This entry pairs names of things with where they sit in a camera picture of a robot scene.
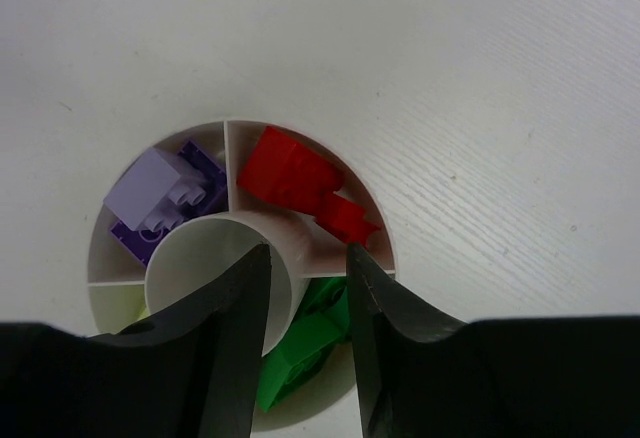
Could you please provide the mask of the purple lego brick top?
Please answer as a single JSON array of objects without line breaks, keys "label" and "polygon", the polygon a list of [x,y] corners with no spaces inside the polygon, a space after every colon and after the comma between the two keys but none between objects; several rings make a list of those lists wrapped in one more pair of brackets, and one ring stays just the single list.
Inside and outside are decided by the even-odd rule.
[{"label": "purple lego brick top", "polygon": [[185,159],[149,148],[131,165],[103,200],[132,231],[172,230],[186,218],[187,206],[206,196],[204,175]]}]

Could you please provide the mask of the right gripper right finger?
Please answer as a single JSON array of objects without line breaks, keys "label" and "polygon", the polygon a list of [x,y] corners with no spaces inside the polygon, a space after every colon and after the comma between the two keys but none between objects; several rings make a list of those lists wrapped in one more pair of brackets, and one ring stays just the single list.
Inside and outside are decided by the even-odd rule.
[{"label": "right gripper right finger", "polygon": [[635,437],[634,315],[462,322],[360,245],[347,293],[367,437]]}]

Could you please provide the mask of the purple lego plate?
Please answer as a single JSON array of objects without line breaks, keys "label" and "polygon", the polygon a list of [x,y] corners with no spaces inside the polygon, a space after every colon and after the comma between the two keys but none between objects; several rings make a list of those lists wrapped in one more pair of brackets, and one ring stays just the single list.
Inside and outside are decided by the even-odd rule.
[{"label": "purple lego plate", "polygon": [[[185,159],[206,179],[204,185],[206,196],[199,204],[185,208],[186,220],[183,223],[201,216],[226,211],[228,209],[228,192],[225,167],[211,158],[204,149],[192,140],[186,141],[175,155]],[[132,231],[116,216],[115,218],[116,222],[110,229],[111,235],[144,266],[148,264],[159,243],[173,230]]]}]

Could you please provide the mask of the red cone lego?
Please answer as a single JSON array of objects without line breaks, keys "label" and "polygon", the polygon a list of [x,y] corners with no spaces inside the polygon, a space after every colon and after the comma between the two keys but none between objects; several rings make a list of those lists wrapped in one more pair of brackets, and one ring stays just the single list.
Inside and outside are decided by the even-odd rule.
[{"label": "red cone lego", "polygon": [[367,247],[370,236],[381,229],[365,218],[366,210],[335,193],[325,194],[314,217],[315,223],[345,244]]}]

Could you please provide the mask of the lime lego brick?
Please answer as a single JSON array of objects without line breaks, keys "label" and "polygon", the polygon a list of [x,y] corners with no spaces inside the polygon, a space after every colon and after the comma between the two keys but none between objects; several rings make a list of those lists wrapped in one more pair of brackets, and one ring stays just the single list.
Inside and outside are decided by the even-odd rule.
[{"label": "lime lego brick", "polygon": [[144,320],[144,319],[146,319],[146,318],[147,318],[147,317],[149,317],[149,316],[150,316],[150,314],[149,314],[148,309],[147,309],[146,307],[144,307],[144,308],[142,309],[142,311],[139,313],[138,317],[136,318],[136,322],[141,321],[141,320]]}]

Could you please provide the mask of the dark green lego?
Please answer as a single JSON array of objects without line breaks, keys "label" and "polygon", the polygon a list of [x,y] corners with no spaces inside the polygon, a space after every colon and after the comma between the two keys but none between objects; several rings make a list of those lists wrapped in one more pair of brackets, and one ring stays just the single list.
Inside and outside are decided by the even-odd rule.
[{"label": "dark green lego", "polygon": [[337,334],[348,336],[350,315],[345,277],[313,279],[299,306],[296,324],[309,327],[329,327]]}]

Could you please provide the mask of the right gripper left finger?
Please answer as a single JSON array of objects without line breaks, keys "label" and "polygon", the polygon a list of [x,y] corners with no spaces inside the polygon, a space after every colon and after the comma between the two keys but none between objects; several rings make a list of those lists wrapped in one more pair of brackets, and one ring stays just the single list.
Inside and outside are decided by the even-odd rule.
[{"label": "right gripper left finger", "polygon": [[171,306],[93,337],[1,327],[5,437],[247,437],[271,284],[252,248]]}]

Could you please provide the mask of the green square lego brick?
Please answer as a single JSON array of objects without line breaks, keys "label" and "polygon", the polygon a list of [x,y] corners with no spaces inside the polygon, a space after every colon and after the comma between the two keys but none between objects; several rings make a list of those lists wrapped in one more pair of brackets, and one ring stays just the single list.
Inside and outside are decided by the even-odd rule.
[{"label": "green square lego brick", "polygon": [[268,412],[316,376],[346,336],[346,327],[322,313],[295,321],[264,357],[256,395],[258,408]]}]

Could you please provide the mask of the red arch lego brick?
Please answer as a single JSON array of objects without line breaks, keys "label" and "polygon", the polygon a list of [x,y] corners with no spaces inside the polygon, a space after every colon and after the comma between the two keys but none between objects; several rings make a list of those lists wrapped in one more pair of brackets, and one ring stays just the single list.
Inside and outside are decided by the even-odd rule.
[{"label": "red arch lego brick", "polygon": [[314,215],[340,190],[344,172],[283,131],[268,126],[241,169],[240,188],[266,203]]}]

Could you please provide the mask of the white round divided container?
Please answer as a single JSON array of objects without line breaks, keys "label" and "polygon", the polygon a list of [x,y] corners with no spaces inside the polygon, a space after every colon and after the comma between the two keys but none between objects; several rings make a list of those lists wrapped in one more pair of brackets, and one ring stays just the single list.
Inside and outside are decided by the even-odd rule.
[{"label": "white round divided container", "polygon": [[[369,188],[348,164],[323,144],[293,130],[227,119],[174,134],[149,147],[175,154],[186,141],[197,143],[226,169],[228,209],[173,229],[146,266],[111,235],[116,218],[103,203],[88,256],[89,298],[100,331],[124,329],[136,321],[144,307],[155,313],[174,304],[219,277],[256,245],[265,244],[270,249],[272,271],[264,360],[294,323],[311,281],[346,276],[348,244],[317,225],[317,213],[307,215],[266,203],[237,184],[241,169],[268,126],[293,137],[344,172],[342,188],[333,193],[362,206],[365,218],[381,227],[370,236],[367,249],[385,271],[394,271],[384,216]],[[350,396],[354,389],[352,350],[345,338],[316,376],[268,412],[258,408],[254,427],[260,431],[304,421]]]}]

